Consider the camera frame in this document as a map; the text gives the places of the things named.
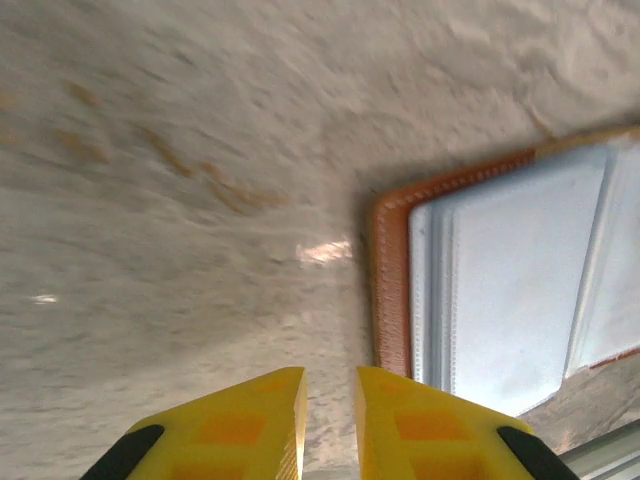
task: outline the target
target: brown stain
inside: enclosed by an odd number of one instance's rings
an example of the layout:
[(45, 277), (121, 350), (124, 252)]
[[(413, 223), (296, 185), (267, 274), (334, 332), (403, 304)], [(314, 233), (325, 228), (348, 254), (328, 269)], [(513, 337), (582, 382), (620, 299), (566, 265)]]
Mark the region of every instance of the brown stain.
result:
[(236, 183), (231, 182), (216, 165), (208, 162), (201, 163), (202, 170), (204, 170), (213, 180), (220, 185), (231, 191), (241, 202), (244, 204), (256, 207), (275, 207), (280, 205), (286, 205), (288, 198), (275, 194), (250, 191), (248, 189), (238, 186)]
[(87, 87), (83, 87), (82, 85), (71, 80), (67, 80), (66, 84), (69, 94), (76, 100), (94, 110), (97, 110), (100, 107), (100, 101), (98, 100), (98, 97)]
[(173, 150), (169, 145), (153, 130), (143, 126), (143, 125), (135, 125), (142, 136), (156, 149), (156, 151), (160, 154), (164, 160), (171, 165), (176, 172), (186, 178), (193, 177), (193, 171), (184, 165), (182, 161), (173, 153)]
[(22, 145), (24, 143), (23, 139), (15, 136), (10, 128), (7, 128), (6, 131), (8, 134), (0, 134), (0, 143), (4, 145)]
[(85, 143), (77, 133), (60, 128), (54, 128), (53, 133), (60, 144), (78, 156), (97, 160), (100, 163), (109, 163), (109, 159), (100, 147)]
[(214, 181), (208, 180), (207, 185), (209, 187), (209, 190), (211, 190), (211, 193), (213, 193), (216, 196), (216, 198), (220, 200), (222, 203), (224, 203), (227, 207), (229, 207), (231, 210), (241, 215), (245, 214), (244, 210), (236, 202), (234, 202), (226, 193), (224, 193), (222, 188), (220, 188)]
[(18, 96), (9, 92), (0, 92), (0, 110), (6, 110), (18, 103)]

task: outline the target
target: black rubber pad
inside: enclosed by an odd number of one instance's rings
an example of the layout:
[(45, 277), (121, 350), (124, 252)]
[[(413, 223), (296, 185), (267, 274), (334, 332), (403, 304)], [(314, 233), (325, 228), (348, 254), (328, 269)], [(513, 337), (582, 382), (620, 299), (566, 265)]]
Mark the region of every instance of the black rubber pad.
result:
[(513, 427), (498, 428), (498, 435), (535, 480), (579, 480), (538, 437)]
[(80, 480), (126, 480), (163, 433), (162, 425), (149, 425), (126, 434)]

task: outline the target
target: leather wallet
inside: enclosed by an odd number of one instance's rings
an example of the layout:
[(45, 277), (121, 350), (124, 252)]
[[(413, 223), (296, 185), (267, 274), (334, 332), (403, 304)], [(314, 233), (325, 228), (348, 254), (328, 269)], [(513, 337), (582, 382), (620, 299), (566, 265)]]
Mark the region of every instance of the leather wallet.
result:
[[(584, 145), (603, 144), (618, 137), (640, 139), (640, 127), (616, 128), (553, 141), (545, 145), (515, 152), (478, 166), (409, 185), (380, 197), (373, 207), (371, 217), (372, 303), (377, 365), (400, 375), (413, 376), (409, 303), (409, 216), (416, 206), (463, 188), (501, 177), (528, 165), (539, 163), (541, 160), (554, 160), (562, 152), (568, 152)], [(604, 208), (602, 205), (603, 202), (598, 203), (596, 217), (601, 215)], [(604, 226), (599, 227), (600, 230), (607, 231), (607, 223), (604, 222), (602, 225)], [(437, 239), (439, 237), (432, 235), (431, 238)], [(607, 241), (623, 242), (623, 240), (616, 240), (615, 238), (613, 236)], [(594, 258), (592, 252), (597, 248), (602, 248), (602, 244), (603, 241), (589, 244), (588, 255), (590, 259)], [(614, 279), (606, 279), (606, 275), (602, 274), (606, 270), (602, 265), (606, 264), (608, 261), (606, 259), (609, 257), (611, 255), (608, 257), (603, 256), (602, 259), (597, 261), (591, 260), (587, 262), (588, 268), (585, 269), (585, 272), (591, 272), (590, 275), (594, 278), (594, 282), (591, 285), (598, 282), (604, 284), (615, 283)], [(596, 306), (598, 302), (592, 300), (593, 289), (590, 290), (590, 288), (592, 287), (585, 287), (584, 282), (581, 283), (579, 288), (578, 297), (580, 300), (578, 304), (585, 305), (584, 308), (581, 307), (583, 310), (581, 315), (584, 318), (576, 319), (575, 324), (572, 326), (569, 349), (574, 352), (570, 356), (574, 360), (572, 360), (571, 367), (569, 364), (567, 365), (567, 372), (569, 373), (602, 356), (589, 353), (595, 351), (595, 344), (591, 344), (589, 341), (585, 343), (584, 340), (585, 338), (593, 339), (593, 337), (584, 334), (584, 332), (595, 331), (600, 328), (597, 321), (594, 323), (592, 320), (588, 320), (590, 318), (589, 315), (593, 316), (589, 312), (593, 311), (593, 309), (605, 308)], [(600, 342), (596, 343), (600, 345), (598, 347), (601, 349), (599, 350), (600, 353), (610, 353), (612, 351), (606, 345), (602, 345)], [(417, 373), (418, 376), (424, 374), (424, 372)]]

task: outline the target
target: marble surface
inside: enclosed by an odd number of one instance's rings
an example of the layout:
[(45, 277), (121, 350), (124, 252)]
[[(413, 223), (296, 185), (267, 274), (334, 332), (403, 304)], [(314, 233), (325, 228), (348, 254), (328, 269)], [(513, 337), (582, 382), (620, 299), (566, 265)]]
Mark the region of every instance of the marble surface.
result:
[[(633, 119), (638, 19), (628, 0), (3, 1), (2, 478), (77, 478), (135, 420), (286, 365), (309, 369), (308, 478), (353, 478), (367, 205)], [(639, 371), (587, 372), (527, 418), (582, 442), (638, 417)]]

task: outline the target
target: wallet stitching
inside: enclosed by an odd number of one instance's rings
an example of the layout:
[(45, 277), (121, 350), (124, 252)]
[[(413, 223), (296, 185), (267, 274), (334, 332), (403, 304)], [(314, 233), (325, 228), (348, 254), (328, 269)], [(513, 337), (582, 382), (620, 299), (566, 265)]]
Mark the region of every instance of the wallet stitching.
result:
[[(458, 263), (458, 258), (460, 257), (459, 252), (460, 251), (460, 242), (457, 241), (455, 242), (455, 244), (453, 245), (453, 258), (456, 262), (456, 265), (454, 265), (452, 267), (453, 272), (456, 272), (457, 270), (457, 263)], [(456, 324), (458, 322), (458, 285), (453, 285), (451, 287), (451, 305), (449, 305), (449, 307), (451, 308), (451, 323), (449, 325), (449, 332), (451, 334), (451, 338), (450, 338), (450, 342), (451, 345), (449, 345), (449, 377), (450, 377), (450, 383), (449, 383), (449, 390), (451, 391), (451, 393), (454, 393), (456, 390), (456, 373), (457, 373), (457, 364), (455, 362), (455, 358), (456, 358), (456, 342), (458, 340), (457, 337), (457, 330), (456, 330)]]
[[(379, 285), (379, 292), (376, 293), (376, 297), (378, 299), (378, 305), (377, 305), (377, 309), (380, 312), (380, 315), (378, 316), (378, 318), (386, 318), (387, 316), (387, 306), (386, 306), (386, 302), (384, 301), (380, 301), (381, 298), (384, 298), (386, 296), (386, 293), (388, 292), (388, 282), (387, 282), (387, 266), (388, 266), (388, 262), (387, 262), (387, 258), (386, 258), (386, 253), (387, 253), (387, 239), (386, 239), (386, 235), (387, 235), (387, 229), (386, 229), (386, 217), (387, 217), (387, 213), (397, 209), (398, 207), (402, 207), (404, 206), (407, 202), (410, 202), (412, 199), (425, 199), (425, 200), (430, 200), (433, 198), (433, 194), (446, 194), (449, 191), (459, 187), (459, 186), (465, 186), (467, 185), (467, 182), (471, 183), (474, 182), (474, 180), (476, 182), (478, 181), (482, 181), (482, 180), (486, 180), (489, 178), (493, 178), (498, 176), (499, 174), (502, 173), (506, 173), (508, 171), (514, 170), (516, 167), (521, 167), (521, 166), (525, 166), (529, 163), (532, 163), (532, 161), (535, 159), (535, 157), (529, 158), (527, 157), (526, 159), (516, 159), (513, 160), (511, 162), (507, 162), (507, 163), (503, 163), (501, 165), (494, 165), (492, 167), (486, 167), (483, 170), (477, 171), (477, 172), (473, 172), (473, 173), (469, 173), (467, 175), (463, 175), (462, 177), (459, 177), (457, 179), (452, 179), (446, 182), (443, 182), (441, 185), (435, 185), (432, 188), (425, 188), (423, 190), (419, 190), (418, 192), (414, 192), (411, 194), (407, 194), (404, 197), (400, 198), (397, 201), (388, 201), (386, 203), (384, 203), (382, 205), (382, 208), (380, 209), (380, 214), (378, 215), (378, 229), (380, 231), (380, 242), (378, 242), (378, 250), (379, 250), (379, 258), (380, 258), (380, 282), (378, 283)], [(406, 351), (404, 351), (403, 349), (403, 355), (402, 357), (404, 357), (404, 370), (408, 370), (407, 368), (407, 362), (406, 362)], [(452, 384), (453, 384), (453, 380), (455, 379), (455, 372), (452, 371), (451, 372), (452, 377)]]
[[(420, 199), (422, 198), (421, 195), (414, 195), (414, 197)], [(409, 251), (413, 253), (414, 249), (409, 247)], [(425, 301), (426, 298), (426, 292), (422, 291), (421, 288), (416, 288), (411, 289), (410, 288), (410, 292), (413, 292), (415, 294), (414, 298), (412, 299), (413, 301), (411, 302), (411, 306), (413, 307), (414, 310), (418, 310), (416, 307), (418, 305), (420, 305), (420, 309), (419, 311), (424, 311), (424, 306), (425, 304), (423, 303)], [(412, 346), (413, 346), (413, 352), (414, 352), (414, 357), (417, 355), (426, 355), (426, 352), (431, 351), (430, 348), (427, 349), (423, 349), (424, 346), (424, 342), (425, 342), (425, 334), (424, 334), (424, 329), (423, 326), (420, 324), (420, 322), (418, 322), (417, 324), (414, 323), (413, 321), (410, 321), (410, 325), (409, 325), (409, 332), (411, 333), (413, 329), (413, 333), (414, 333), (414, 338), (412, 339), (412, 342), (409, 342)], [(411, 372), (412, 372), (412, 376), (414, 378), (416, 378), (416, 374), (417, 372), (420, 372), (421, 375), (420, 377), (424, 380), (424, 369), (422, 368), (422, 365), (420, 364), (420, 362), (416, 362), (415, 358), (412, 358), (411, 361), (409, 362), (410, 368), (411, 368)]]

